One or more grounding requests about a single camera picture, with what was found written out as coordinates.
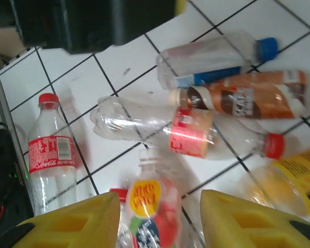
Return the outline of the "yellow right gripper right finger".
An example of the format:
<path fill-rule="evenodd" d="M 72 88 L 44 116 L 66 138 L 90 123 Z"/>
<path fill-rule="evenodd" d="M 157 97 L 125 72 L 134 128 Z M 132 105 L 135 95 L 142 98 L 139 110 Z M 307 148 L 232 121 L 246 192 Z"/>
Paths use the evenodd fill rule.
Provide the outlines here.
<path fill-rule="evenodd" d="M 304 219 L 215 190 L 202 190 L 206 247 L 310 247 Z"/>

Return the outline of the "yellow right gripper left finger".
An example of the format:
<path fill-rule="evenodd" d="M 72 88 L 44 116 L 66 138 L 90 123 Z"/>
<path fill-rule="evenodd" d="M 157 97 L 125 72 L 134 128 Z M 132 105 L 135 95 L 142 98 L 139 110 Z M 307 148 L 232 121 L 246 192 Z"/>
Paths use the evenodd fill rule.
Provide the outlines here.
<path fill-rule="evenodd" d="M 115 247 L 119 217 L 118 193 L 103 193 L 21 222 L 0 247 Z"/>

